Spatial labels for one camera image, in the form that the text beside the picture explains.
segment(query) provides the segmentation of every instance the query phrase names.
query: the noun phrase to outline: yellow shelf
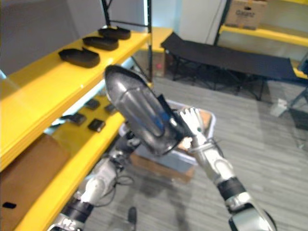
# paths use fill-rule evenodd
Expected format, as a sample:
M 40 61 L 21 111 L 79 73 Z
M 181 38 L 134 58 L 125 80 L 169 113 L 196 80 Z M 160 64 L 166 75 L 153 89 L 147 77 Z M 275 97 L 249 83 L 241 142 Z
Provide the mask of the yellow shelf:
M 277 26 L 260 25 L 259 28 L 257 28 L 256 30 L 248 30 L 248 29 L 241 29 L 237 27 L 222 25 L 220 27 L 219 33 L 222 33 L 223 31 L 244 34 L 249 36 L 256 36 L 265 39 L 267 38 L 308 47 L 307 32 L 286 29 Z
M 125 61 L 149 37 L 146 33 L 132 32 L 131 38 L 120 40 L 119 48 L 114 51 L 90 47 L 101 58 L 101 62 L 93 68 L 64 62 L 58 51 L 55 51 L 2 80 L 0 170 L 8 166 L 45 128 L 99 83 L 108 65 Z M 81 49 L 82 46 L 80 39 L 64 48 Z
M 292 60 L 291 64 L 293 66 L 294 73 L 296 74 L 297 77 L 308 79 L 308 76 L 304 72 L 297 69 L 299 62 Z
M 152 51 L 163 53 L 164 48 L 160 44 L 165 41 L 166 38 L 172 33 L 172 28 L 166 27 L 152 27 Z M 141 50 L 147 51 L 148 46 L 145 44 L 142 46 Z
M 87 117 L 81 126 L 66 122 L 52 135 L 70 151 L 71 159 L 35 201 L 16 231 L 46 230 L 116 136 L 124 118 L 120 113 L 108 116 L 103 109 L 109 104 L 106 97 L 96 96 L 95 99 L 101 103 L 96 110 L 80 109 L 79 112 Z M 100 133 L 87 128 L 94 118 L 106 122 Z
M 293 3 L 297 3 L 297 4 L 308 5 L 308 0 L 282 0 L 282 1 L 289 1 L 289 2 L 293 2 Z

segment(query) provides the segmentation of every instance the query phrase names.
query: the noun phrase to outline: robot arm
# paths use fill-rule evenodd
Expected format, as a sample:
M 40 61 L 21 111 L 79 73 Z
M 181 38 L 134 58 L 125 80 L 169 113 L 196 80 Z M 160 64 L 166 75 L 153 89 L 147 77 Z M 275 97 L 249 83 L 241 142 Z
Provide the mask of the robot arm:
M 122 139 L 111 157 L 97 164 L 49 231 L 82 231 L 92 209 L 102 196 L 108 194 L 117 173 L 139 143 L 153 155 L 161 156 L 175 148 L 186 136 L 192 137 L 190 152 L 218 188 L 232 215 L 229 220 L 231 229 L 276 231 L 273 220 L 237 179 L 232 165 L 220 155 L 216 144 L 205 137 L 197 109 L 175 114 L 162 96 L 154 95 L 141 75 L 120 66 L 106 68 L 105 82 L 109 100 L 126 118 L 136 138 Z
M 115 186 L 118 173 L 124 169 L 129 156 L 139 144 L 140 140 L 131 132 L 121 137 L 109 158 L 98 162 L 91 174 L 84 179 L 48 231 L 82 231 L 93 208 Z
M 276 231 L 274 221 L 237 179 L 233 167 L 220 155 L 216 144 L 203 135 L 204 125 L 198 109 L 180 111 L 192 137 L 190 152 L 219 190 L 232 217 L 232 231 Z

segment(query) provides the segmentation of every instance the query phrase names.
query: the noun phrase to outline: cardboard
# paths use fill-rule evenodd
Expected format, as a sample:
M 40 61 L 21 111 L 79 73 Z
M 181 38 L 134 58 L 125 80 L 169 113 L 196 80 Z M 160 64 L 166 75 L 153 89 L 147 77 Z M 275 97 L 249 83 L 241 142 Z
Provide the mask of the cardboard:
M 232 0 L 225 25 L 256 29 L 267 8 L 265 0 Z
M 184 183 L 188 183 L 194 175 L 194 166 L 192 166 L 185 173 L 180 173 L 176 170 L 170 169 L 168 167 L 162 166 L 154 161 L 143 158 L 136 154 L 130 156 L 131 162 L 134 166 L 146 169 L 157 175 L 164 176 L 170 179 L 180 180 Z
M 147 73 L 149 69 L 148 51 L 137 51 L 134 54 L 134 58 L 138 62 L 139 66 Z M 152 54 L 152 71 L 156 77 L 164 77 L 165 75 L 165 53 L 153 52 Z
M 43 134 L 1 172 L 2 231 L 18 225 L 68 159 L 69 152 Z M 16 207 L 3 207 L 6 202 Z
M 211 122 L 211 114 L 201 110 L 200 115 L 203 119 L 205 128 L 208 128 Z M 190 138 L 184 138 L 184 140 L 178 145 L 177 149 L 181 152 L 189 154 L 187 151 L 187 144 L 190 145 Z M 179 172 L 137 154 L 132 154 L 130 158 L 132 164 L 136 167 L 146 169 L 164 177 L 180 180 L 184 183 L 188 183 L 194 175 L 194 166 L 191 166 L 186 172 Z

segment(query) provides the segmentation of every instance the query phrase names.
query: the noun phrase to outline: gray wall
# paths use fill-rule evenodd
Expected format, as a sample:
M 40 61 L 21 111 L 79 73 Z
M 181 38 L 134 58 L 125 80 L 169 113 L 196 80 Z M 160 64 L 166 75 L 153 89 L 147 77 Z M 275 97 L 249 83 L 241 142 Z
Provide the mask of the gray wall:
M 1 69 L 8 75 L 104 24 L 100 0 L 4 0 Z

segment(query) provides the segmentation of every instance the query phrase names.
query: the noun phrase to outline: white wall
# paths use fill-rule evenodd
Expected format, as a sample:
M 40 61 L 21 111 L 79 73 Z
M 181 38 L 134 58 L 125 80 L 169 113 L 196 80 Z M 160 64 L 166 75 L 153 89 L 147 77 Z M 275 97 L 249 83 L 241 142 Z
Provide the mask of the white wall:
M 182 0 L 180 37 L 212 44 L 224 5 L 225 0 Z
M 182 0 L 153 0 L 152 25 L 179 31 Z

